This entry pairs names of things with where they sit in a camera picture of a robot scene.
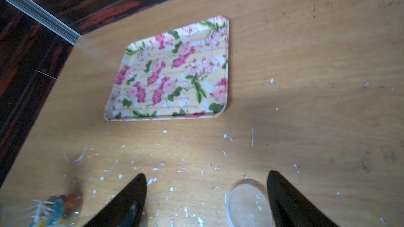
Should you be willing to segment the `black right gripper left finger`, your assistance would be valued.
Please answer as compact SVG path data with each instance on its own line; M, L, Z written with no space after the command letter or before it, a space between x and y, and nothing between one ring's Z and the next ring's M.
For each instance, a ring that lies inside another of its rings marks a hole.
M146 195L146 177L140 173L85 227L139 227Z

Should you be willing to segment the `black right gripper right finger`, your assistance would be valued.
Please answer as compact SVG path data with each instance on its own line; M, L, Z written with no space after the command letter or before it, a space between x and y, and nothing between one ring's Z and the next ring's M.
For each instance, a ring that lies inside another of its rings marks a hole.
M278 171L269 172L267 191L277 227L336 226Z

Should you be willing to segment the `clear plastic jar lid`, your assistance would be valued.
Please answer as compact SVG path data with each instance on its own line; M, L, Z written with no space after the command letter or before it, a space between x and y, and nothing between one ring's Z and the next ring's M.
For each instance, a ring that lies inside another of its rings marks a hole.
M236 186L227 196L226 220L229 227L271 227L272 213L265 195L249 184Z

